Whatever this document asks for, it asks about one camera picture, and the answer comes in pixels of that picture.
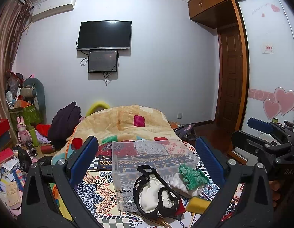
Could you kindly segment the green knitted cloth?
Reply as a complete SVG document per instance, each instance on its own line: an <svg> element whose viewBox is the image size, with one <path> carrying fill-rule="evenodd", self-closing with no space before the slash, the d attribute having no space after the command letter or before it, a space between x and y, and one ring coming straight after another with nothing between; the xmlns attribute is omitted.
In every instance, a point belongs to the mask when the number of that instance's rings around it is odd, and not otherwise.
<svg viewBox="0 0 294 228"><path fill-rule="evenodd" d="M192 169L185 164L181 164L178 171L188 191L196 190L198 187L209 183L209 178L202 171Z"/></svg>

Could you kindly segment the yellow sponge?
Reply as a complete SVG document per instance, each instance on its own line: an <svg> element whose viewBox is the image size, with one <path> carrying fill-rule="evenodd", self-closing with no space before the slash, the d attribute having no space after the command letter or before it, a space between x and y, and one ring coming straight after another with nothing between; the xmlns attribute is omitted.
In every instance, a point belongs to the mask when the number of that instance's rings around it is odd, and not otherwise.
<svg viewBox="0 0 294 228"><path fill-rule="evenodd" d="M199 197L192 197L185 209L194 214L203 214L210 204L211 201Z"/></svg>

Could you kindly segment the clear plastic storage bin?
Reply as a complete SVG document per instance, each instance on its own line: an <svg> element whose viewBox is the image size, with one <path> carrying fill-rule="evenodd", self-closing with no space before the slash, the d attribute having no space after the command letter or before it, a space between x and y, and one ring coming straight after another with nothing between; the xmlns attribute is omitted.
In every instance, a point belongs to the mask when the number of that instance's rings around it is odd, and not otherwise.
<svg viewBox="0 0 294 228"><path fill-rule="evenodd" d="M137 213L132 191L140 173L137 168L148 165L157 170L166 183L178 173L181 164L193 169L200 157L191 146L177 139L164 141L113 142L111 172L119 211Z"/></svg>

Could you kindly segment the black white cap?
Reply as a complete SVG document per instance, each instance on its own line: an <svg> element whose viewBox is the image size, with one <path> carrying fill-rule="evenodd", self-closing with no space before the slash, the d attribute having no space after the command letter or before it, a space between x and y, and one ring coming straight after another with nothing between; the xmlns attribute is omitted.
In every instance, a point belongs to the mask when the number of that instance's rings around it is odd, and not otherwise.
<svg viewBox="0 0 294 228"><path fill-rule="evenodd" d="M137 171L141 176L135 181L132 194L139 213L152 220L177 217L181 203L179 194L156 169L142 165L137 167Z"/></svg>

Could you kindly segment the white cloth bag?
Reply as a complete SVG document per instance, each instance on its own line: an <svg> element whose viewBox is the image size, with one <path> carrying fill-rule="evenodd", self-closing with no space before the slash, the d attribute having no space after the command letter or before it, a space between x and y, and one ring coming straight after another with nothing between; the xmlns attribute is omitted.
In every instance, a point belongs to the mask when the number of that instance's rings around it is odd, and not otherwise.
<svg viewBox="0 0 294 228"><path fill-rule="evenodd" d="M204 185L201 185L194 190L187 190L187 187L183 182L183 177L180 173L176 173L173 177L170 178L169 185L176 192L188 198L199 197L204 188Z"/></svg>

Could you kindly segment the patterned bed sheet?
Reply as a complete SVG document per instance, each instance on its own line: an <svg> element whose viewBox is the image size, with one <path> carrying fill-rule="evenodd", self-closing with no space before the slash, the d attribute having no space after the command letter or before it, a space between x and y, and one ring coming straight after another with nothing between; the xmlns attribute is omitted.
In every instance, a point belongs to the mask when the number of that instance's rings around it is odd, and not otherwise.
<svg viewBox="0 0 294 228"><path fill-rule="evenodd" d="M103 227L193 227L219 190L178 140L101 145L75 188Z"/></svg>

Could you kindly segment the wooden door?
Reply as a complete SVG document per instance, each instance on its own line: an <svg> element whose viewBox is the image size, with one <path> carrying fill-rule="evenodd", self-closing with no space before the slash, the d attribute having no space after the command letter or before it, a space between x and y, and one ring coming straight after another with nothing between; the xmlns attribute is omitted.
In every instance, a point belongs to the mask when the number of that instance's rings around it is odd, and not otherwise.
<svg viewBox="0 0 294 228"><path fill-rule="evenodd" d="M220 90L218 126L233 132L237 123L242 95L242 46L238 26L219 31Z"/></svg>

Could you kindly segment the dark purple jacket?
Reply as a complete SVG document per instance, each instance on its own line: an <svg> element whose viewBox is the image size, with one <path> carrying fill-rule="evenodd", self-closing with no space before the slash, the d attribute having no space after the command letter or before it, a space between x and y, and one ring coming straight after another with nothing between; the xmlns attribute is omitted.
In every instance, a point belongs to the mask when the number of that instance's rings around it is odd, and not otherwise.
<svg viewBox="0 0 294 228"><path fill-rule="evenodd" d="M81 117L80 107L75 101L57 112L48 131L48 140L56 150L60 150L66 144L67 138L73 134Z"/></svg>

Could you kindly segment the white wardrobe sliding door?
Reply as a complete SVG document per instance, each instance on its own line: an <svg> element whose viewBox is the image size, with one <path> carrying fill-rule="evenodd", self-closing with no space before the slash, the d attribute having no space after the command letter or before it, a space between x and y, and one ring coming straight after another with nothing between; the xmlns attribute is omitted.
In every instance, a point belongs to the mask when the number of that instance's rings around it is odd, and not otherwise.
<svg viewBox="0 0 294 228"><path fill-rule="evenodd" d="M237 0L248 47L248 99L242 130L256 118L294 123L294 32L282 0Z"/></svg>

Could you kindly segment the grey green plush toy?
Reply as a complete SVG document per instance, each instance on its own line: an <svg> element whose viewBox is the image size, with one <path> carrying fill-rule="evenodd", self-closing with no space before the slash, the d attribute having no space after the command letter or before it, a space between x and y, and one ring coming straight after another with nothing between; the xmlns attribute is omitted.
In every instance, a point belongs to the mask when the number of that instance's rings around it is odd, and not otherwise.
<svg viewBox="0 0 294 228"><path fill-rule="evenodd" d="M20 95L25 100L32 101L43 120L46 121L45 91L42 82L37 78L26 79L21 87Z"/></svg>

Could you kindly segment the red box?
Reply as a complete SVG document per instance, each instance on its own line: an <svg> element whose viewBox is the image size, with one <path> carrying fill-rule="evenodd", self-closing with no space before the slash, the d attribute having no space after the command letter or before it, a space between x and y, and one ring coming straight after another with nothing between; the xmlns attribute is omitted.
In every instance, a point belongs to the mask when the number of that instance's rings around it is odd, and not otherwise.
<svg viewBox="0 0 294 228"><path fill-rule="evenodd" d="M0 137L10 129L8 119L0 119Z"/></svg>

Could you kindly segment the wooden overhead cabinet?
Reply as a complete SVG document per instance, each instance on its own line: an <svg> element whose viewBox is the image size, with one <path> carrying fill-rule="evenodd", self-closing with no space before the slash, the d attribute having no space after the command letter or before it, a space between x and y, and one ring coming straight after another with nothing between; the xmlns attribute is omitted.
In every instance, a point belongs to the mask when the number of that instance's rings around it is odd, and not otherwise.
<svg viewBox="0 0 294 228"><path fill-rule="evenodd" d="M238 22L231 0L189 0L189 16L212 29Z"/></svg>

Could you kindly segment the white air conditioner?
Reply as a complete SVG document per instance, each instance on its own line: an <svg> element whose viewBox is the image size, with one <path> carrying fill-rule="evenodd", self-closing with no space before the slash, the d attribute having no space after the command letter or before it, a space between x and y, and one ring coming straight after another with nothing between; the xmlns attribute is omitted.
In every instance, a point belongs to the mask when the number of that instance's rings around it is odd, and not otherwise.
<svg viewBox="0 0 294 228"><path fill-rule="evenodd" d="M76 0L47 0L34 5L32 20L39 21L53 15L74 10Z"/></svg>

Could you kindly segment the small wall monitor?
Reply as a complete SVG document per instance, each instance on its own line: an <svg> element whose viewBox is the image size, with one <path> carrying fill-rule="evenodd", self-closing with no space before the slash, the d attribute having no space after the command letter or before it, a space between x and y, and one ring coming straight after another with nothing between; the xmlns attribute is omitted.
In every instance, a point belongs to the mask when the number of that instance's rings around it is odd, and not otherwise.
<svg viewBox="0 0 294 228"><path fill-rule="evenodd" d="M117 72L118 51L90 51L88 56L89 73Z"/></svg>

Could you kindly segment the large wall television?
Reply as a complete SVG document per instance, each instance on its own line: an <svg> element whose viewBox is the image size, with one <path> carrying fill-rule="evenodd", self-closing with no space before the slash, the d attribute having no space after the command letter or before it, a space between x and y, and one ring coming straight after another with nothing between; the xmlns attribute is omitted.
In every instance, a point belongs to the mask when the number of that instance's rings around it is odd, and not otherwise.
<svg viewBox="0 0 294 228"><path fill-rule="evenodd" d="M130 49L131 21L89 21L80 24L77 49Z"/></svg>

